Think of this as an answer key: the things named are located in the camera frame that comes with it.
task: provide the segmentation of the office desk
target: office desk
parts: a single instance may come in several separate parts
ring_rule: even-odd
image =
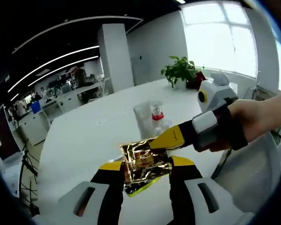
[[[14,136],[20,149],[23,149],[24,142],[19,136],[17,129],[20,129],[24,135],[24,139],[29,139],[32,145],[36,145],[45,140],[49,126],[43,111],[34,114],[29,112],[18,123],[9,122],[10,130]]]
[[[48,103],[41,102],[41,108],[46,114],[49,126],[55,118],[82,105],[78,99],[78,94],[98,88],[103,85],[104,82],[97,82],[93,85],[77,88],[65,94],[59,95],[57,98],[52,99]]]
[[[116,92],[54,120],[39,164],[41,213],[50,212],[61,196],[120,156],[119,144],[141,139],[133,107],[148,100],[161,100],[165,118],[173,124],[200,113],[197,91],[173,90],[164,79]],[[188,146],[172,155],[191,159],[204,177],[210,177],[222,152],[198,153]],[[166,175],[132,198],[124,193],[119,224],[168,224],[173,219],[169,191]]]

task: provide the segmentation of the computer monitor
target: computer monitor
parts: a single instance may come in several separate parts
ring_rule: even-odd
[[[55,88],[55,87],[58,87],[58,85],[59,85],[59,81],[54,80],[54,81],[49,82],[48,87],[49,88]]]
[[[19,146],[8,125],[4,107],[0,108],[0,157],[2,160],[19,152]]]
[[[62,90],[63,94],[66,94],[66,93],[70,92],[72,89],[71,89],[70,85],[67,83],[62,86],[61,90]]]

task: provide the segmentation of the ceiling light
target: ceiling light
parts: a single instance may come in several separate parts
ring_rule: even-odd
[[[19,94],[16,94],[10,101],[13,101]]]
[[[41,65],[40,67],[38,67],[38,68],[32,70],[30,73],[28,73],[28,74],[27,74],[26,76],[24,76],[22,79],[20,79],[17,83],[15,83],[15,84],[8,90],[8,92],[10,92],[15,86],[17,86],[22,80],[24,80],[24,79],[25,79],[26,77],[28,77],[30,74],[36,72],[38,69],[40,69],[40,68],[42,68],[42,67],[48,65],[49,63],[52,63],[52,62],[54,62],[54,61],[56,61],[56,60],[59,60],[59,59],[61,59],[61,58],[64,58],[64,57],[66,57],[66,56],[68,56],[68,55],[72,55],[72,54],[75,54],[75,53],[79,53],[79,52],[82,52],[82,51],[85,51],[85,50],[89,50],[89,49],[93,49],[93,48],[98,48],[98,47],[99,47],[99,46],[96,45],[96,46],[93,46],[93,47],[80,49],[80,50],[78,50],[78,51],[70,52],[70,53],[68,53],[68,54],[59,56],[58,58],[53,59],[53,60],[51,60],[51,61],[49,61],[49,62],[47,62],[47,63]]]
[[[9,80],[9,75],[7,75],[7,77],[5,78],[5,82],[7,82]]]
[[[90,58],[86,58],[86,59],[83,59],[83,60],[79,60],[79,61],[77,61],[77,62],[72,62],[72,63],[70,63],[70,64],[67,64],[67,65],[61,67],[61,68],[55,69],[55,70],[53,70],[53,71],[51,71],[51,72],[45,74],[44,76],[38,78],[37,80],[35,80],[35,81],[32,82],[31,84],[29,84],[28,87],[30,87],[31,85],[33,85],[35,82],[38,82],[39,80],[43,79],[44,77],[46,77],[46,76],[48,76],[48,75],[50,75],[50,74],[52,74],[52,73],[55,73],[56,71],[58,71],[58,70],[60,70],[60,69],[66,68],[66,67],[68,67],[68,66],[70,66],[70,65],[74,65],[74,64],[79,63],[79,62],[83,62],[83,61],[91,60],[91,59],[95,59],[95,58],[99,58],[99,56],[93,56],[93,57],[90,57]]]
[[[181,3],[181,4],[184,4],[185,1],[184,0],[176,0],[177,2]]]
[[[38,73],[36,76],[42,76],[45,73],[48,73],[50,70],[49,69],[44,69],[42,72]]]

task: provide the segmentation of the plastic bottle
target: plastic bottle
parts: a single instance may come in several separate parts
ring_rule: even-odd
[[[155,137],[162,134],[166,129],[170,128],[172,123],[164,118],[161,102],[155,101],[150,105],[152,115],[152,136]]]

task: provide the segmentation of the white pillar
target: white pillar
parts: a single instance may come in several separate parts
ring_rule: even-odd
[[[114,92],[134,86],[124,24],[103,24],[98,42],[104,77],[110,77]]]

